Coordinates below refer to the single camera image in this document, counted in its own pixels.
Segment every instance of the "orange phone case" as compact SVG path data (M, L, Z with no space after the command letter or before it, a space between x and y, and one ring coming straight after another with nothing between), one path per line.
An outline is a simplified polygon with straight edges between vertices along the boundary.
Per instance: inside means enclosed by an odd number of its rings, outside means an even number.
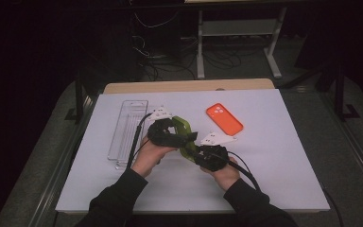
M209 107L206 113L228 135L236 135L243 130L243 124L220 103Z

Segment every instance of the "black sleeve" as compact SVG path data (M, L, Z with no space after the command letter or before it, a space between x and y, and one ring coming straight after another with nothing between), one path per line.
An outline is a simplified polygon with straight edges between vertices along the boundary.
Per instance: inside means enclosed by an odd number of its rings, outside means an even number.
M226 191L224 198L232 206L244 226L297 226L287 212L269 204L269 196L256 191L242 179L239 179Z
M76 226L123 226L147 181L126 169L119 180L91 200L88 214Z

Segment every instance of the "finger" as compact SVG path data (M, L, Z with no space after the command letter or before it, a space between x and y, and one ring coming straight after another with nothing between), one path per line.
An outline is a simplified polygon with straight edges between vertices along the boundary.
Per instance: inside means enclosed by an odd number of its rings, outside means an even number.
M229 160L237 164L237 161L234 159L234 157L229 157Z

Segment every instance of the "transparent plastic container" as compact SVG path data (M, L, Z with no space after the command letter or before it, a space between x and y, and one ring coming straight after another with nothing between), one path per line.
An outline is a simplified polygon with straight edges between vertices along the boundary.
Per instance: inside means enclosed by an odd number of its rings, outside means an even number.
M116 169L125 169L128 164L134 134L147 114L147 106L147 100L126 100L122 103L108 153L108 159L115 162ZM142 129L138 136L137 146L143 138L143 131Z

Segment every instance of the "black cable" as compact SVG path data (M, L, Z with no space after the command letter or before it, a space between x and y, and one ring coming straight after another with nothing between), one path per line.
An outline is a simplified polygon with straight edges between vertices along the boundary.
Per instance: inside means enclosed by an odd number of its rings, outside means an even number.
M215 157L217 157L217 158L219 158L219 159L227 162L230 166L234 167L235 169L237 169L238 171L240 171L241 173L243 173L252 182L252 184L254 185L255 189L257 191L261 192L261 188L260 188L258 182L255 180L254 176L250 172L248 172L246 169L244 169L243 167L239 166L238 164L232 162L231 160L227 160L227 159L225 159L225 158L223 158L223 157L221 157L221 156L219 156L217 154L208 153L208 152L206 154L213 155L213 156L215 156Z
M132 159L134 159L135 158L135 156L137 155L137 153L141 150L141 148L146 144L146 143L148 143L148 141L149 141L149 139L147 139L146 140L146 142L144 142L144 144L142 145L142 146L140 146L140 148L139 149L137 149L135 152L134 152L134 154L132 155Z
M231 153L232 155L236 156L244 164L244 166L246 167L246 169L248 170L248 172L251 173L251 171L249 169L249 166L247 166L246 162L244 162L244 160L242 158L240 158L240 156L238 156L236 153L233 153L231 151L228 151L228 153Z
M322 187L322 191L325 194L325 196L329 199L329 201L332 203L332 205L335 207L340 227L344 227L343 217L341 216L340 211L338 210L338 207L335 201L333 200L332 196L329 194L329 192L326 190L325 187Z
M131 167L131 163L132 163L132 160L133 160L133 157L134 157L134 151L135 151L135 147L137 146L137 141L138 141L138 136L140 135L140 132L141 132L141 129L143 128L143 124L144 124L144 121L146 120L147 117L149 117L150 115L152 115L152 113L148 113L146 114L140 121L140 124L138 124L137 126L137 130L135 131L135 134L134 134L134 139L132 141L132 146L131 146L131 150L130 150L130 153L129 153L129 160L128 160L128 165L127 165L127 168L130 168Z

